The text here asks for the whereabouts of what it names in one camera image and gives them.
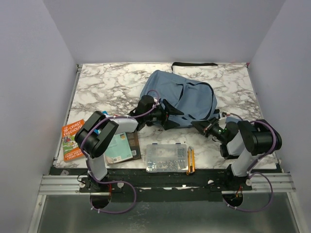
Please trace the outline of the blue student backpack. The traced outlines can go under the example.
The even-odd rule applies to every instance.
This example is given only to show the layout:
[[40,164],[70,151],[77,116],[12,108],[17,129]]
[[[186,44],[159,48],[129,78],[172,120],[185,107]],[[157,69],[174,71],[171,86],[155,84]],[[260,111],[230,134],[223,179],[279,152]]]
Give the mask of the blue student backpack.
[[182,111],[182,116],[170,115],[169,120],[179,122],[179,128],[191,127],[192,121],[220,119],[221,112],[217,108],[216,94],[209,83],[191,80],[180,75],[156,70],[148,78],[140,97],[148,91],[156,90],[160,105],[166,99],[173,107]]

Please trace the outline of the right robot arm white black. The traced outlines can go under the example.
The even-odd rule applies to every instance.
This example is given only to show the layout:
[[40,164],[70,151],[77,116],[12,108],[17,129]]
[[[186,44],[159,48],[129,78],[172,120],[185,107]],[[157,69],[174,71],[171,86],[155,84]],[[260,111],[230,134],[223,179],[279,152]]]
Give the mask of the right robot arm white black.
[[203,136],[215,137],[221,143],[220,153],[224,159],[235,160],[228,168],[231,174],[223,179],[229,190],[239,187],[240,177],[249,176],[263,157],[282,147],[280,134],[264,119],[229,121],[224,128],[216,118],[192,121],[191,124]]

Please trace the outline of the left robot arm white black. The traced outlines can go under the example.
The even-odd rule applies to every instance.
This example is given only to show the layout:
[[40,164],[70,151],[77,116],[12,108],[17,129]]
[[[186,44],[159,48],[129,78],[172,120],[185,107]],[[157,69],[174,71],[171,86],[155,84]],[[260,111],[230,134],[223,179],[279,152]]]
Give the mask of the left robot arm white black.
[[159,103],[150,95],[144,95],[137,107],[126,116],[106,116],[100,111],[91,117],[75,134],[74,141],[86,157],[91,186],[98,192],[107,188],[107,168],[104,152],[113,136],[120,133],[140,131],[147,123],[160,122],[165,130],[178,127],[169,116],[182,116],[184,113],[173,107],[166,99]]

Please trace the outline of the blue blister pack card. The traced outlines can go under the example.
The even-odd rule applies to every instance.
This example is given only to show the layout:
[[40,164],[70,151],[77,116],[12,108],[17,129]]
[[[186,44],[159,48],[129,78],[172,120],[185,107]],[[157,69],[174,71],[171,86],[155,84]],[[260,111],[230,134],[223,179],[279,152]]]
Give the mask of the blue blister pack card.
[[[109,117],[109,114],[107,111],[102,111],[102,114],[105,115],[106,117]],[[98,129],[95,129],[94,132],[99,135],[101,133],[102,129],[101,128],[98,128]]]

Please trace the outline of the yellow utility knife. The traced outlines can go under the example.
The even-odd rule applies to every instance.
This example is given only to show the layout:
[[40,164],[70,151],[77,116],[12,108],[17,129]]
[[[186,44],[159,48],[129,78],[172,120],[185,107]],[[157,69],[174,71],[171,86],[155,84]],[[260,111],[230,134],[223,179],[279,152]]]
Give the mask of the yellow utility knife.
[[189,146],[188,148],[188,171],[187,175],[191,175],[195,172],[195,158],[194,158],[194,149]]

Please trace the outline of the clear plastic screw box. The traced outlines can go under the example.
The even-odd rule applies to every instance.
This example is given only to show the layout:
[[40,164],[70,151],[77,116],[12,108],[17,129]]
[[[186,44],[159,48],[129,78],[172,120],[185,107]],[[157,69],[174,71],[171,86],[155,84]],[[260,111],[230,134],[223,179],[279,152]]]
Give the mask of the clear plastic screw box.
[[188,148],[186,144],[149,144],[146,147],[146,171],[188,171]]

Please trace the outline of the teal paperback book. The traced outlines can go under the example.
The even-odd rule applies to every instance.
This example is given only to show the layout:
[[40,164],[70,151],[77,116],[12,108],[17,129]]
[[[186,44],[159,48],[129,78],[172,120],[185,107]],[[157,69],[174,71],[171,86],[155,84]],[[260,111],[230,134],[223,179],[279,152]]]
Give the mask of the teal paperback book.
[[126,133],[113,136],[104,156],[108,165],[117,164],[133,158]]

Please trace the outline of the orange treehouse book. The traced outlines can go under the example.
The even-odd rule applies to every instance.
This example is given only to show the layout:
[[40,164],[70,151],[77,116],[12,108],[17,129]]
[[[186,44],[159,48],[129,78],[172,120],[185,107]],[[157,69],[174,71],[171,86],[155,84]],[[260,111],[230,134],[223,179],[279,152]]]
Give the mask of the orange treehouse book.
[[74,138],[84,123],[85,121],[81,119],[62,127],[62,147],[65,162],[69,162],[83,156]]

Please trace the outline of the black mounting base plate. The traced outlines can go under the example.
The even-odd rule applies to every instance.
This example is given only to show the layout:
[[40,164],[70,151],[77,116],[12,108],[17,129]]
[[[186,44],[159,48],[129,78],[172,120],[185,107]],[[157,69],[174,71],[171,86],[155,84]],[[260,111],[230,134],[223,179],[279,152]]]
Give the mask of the black mounting base plate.
[[[265,173],[281,173],[280,168],[256,169],[255,175],[264,177],[271,185]],[[60,170],[54,168],[52,176],[62,176]],[[179,202],[209,201],[221,202],[224,196],[242,195],[244,188],[252,189],[246,178],[235,178],[227,169],[198,169],[192,175],[176,172],[148,173],[144,169],[108,170],[102,183],[96,183],[88,177],[86,170],[69,171],[67,176],[76,176],[82,191],[90,189],[108,192],[107,196],[82,195],[89,197],[96,206],[106,206],[109,202]]]

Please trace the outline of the aluminium rail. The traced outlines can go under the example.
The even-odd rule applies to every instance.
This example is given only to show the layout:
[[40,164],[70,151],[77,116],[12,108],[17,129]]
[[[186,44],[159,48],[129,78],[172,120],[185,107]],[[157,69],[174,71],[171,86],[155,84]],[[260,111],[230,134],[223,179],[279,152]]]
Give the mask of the aluminium rail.
[[[265,173],[269,179],[274,193],[291,193],[296,191],[294,181],[290,173]],[[259,174],[251,179],[251,190],[243,189],[244,194],[248,193],[269,193],[270,186],[268,181]],[[43,176],[39,186],[39,195],[96,195],[107,196],[108,192],[91,191],[87,189],[82,191],[80,183],[76,176]]]

